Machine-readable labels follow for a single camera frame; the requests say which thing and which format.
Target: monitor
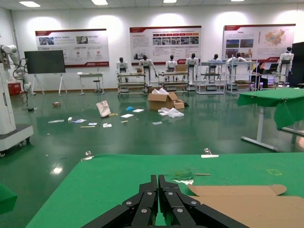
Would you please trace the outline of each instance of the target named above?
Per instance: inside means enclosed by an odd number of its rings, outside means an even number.
[[[25,51],[29,74],[65,73],[63,51]]]
[[[278,63],[272,63],[270,65],[270,69],[269,69],[269,72],[272,73],[272,72],[276,72],[277,71],[277,67],[279,66]]]
[[[293,62],[304,62],[304,42],[294,43],[292,53],[294,54]]]

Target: cardboard sheet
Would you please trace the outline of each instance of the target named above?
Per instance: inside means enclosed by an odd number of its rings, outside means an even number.
[[[133,114],[126,114],[126,115],[122,115],[121,117],[122,118],[129,118],[129,117],[131,117],[131,116],[134,116]]]
[[[303,228],[304,199],[279,196],[284,185],[193,186],[192,198],[250,228]]]
[[[134,113],[140,113],[140,112],[142,112],[142,111],[144,111],[144,109],[136,109],[136,110],[134,110],[133,112],[134,112]]]
[[[104,123],[103,127],[112,127],[112,124],[110,124],[110,123]]]

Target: green table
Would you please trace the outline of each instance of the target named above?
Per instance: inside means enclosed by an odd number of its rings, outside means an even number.
[[[138,193],[151,174],[209,173],[194,185],[283,184],[285,195],[304,197],[304,153],[199,155],[100,155],[80,162],[27,228],[80,228]],[[185,184],[181,191],[193,195]],[[162,215],[157,225],[164,225]]]
[[[275,123],[278,129],[304,135],[297,128],[299,121],[304,119],[304,90],[293,88],[271,89],[256,92],[241,93],[238,106],[257,104],[261,106],[256,140],[242,137],[243,140],[279,151],[278,148],[262,142],[265,107],[276,107]]]
[[[0,215],[14,209],[17,195],[0,183]]]

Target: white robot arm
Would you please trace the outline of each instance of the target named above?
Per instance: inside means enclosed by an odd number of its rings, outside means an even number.
[[[174,61],[174,71],[176,71],[177,61]]]
[[[31,83],[29,82],[28,77],[25,75],[25,68],[20,65],[21,61],[17,54],[17,47],[15,45],[1,46],[0,51],[8,55],[13,61],[13,65],[15,66],[13,77],[17,80],[23,81],[23,87],[25,92],[29,92],[31,95],[36,95],[36,93],[31,91]]]
[[[280,55],[280,58],[279,58],[279,60],[278,60],[278,64],[279,65],[277,65],[277,72],[280,72],[281,70],[281,64],[282,64],[282,60],[283,60],[283,57],[284,57],[284,54],[281,54]]]
[[[170,65],[170,61],[167,61],[167,62],[166,62],[166,70],[165,70],[166,72],[169,71],[169,65]]]
[[[127,71],[129,69],[128,62],[125,62],[124,65],[125,65],[125,70]]]
[[[156,68],[154,66],[154,63],[152,62],[152,60],[149,59],[149,66],[153,68],[154,72],[156,73]]]
[[[291,54],[291,56],[290,56],[289,71],[291,71],[291,68],[292,68],[292,66],[293,66],[294,56],[295,56],[294,54]]]
[[[247,62],[247,60],[245,60],[245,59],[242,58],[242,57],[239,57],[239,58],[238,58],[238,61],[239,61],[239,62]]]
[[[221,62],[221,61],[222,60],[220,60],[219,58],[217,58],[217,59],[211,58],[211,59],[208,60],[208,62]]]
[[[199,75],[199,59],[195,58],[195,71],[196,71],[196,78]]]
[[[10,65],[14,65],[14,77],[22,80],[23,85],[27,78],[25,75],[25,65],[21,66],[21,60],[17,55],[17,48],[14,45],[0,45],[0,157],[5,155],[5,151],[24,140],[29,142],[29,138],[34,134],[33,126],[19,125],[15,123],[14,113],[10,101],[10,93],[8,89],[7,76],[10,76]],[[28,95],[26,93],[26,103],[28,107]],[[34,108],[28,108],[28,111],[33,111]]]

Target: wall poster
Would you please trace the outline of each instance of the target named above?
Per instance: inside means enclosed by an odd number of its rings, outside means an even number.
[[[276,62],[294,42],[295,24],[226,25],[223,37],[223,59],[237,52],[246,59]]]
[[[195,53],[201,55],[201,26],[130,28],[132,65],[146,54],[155,65],[164,65],[174,55],[178,64]]]
[[[66,67],[108,67],[106,29],[36,31],[38,50],[63,50]]]

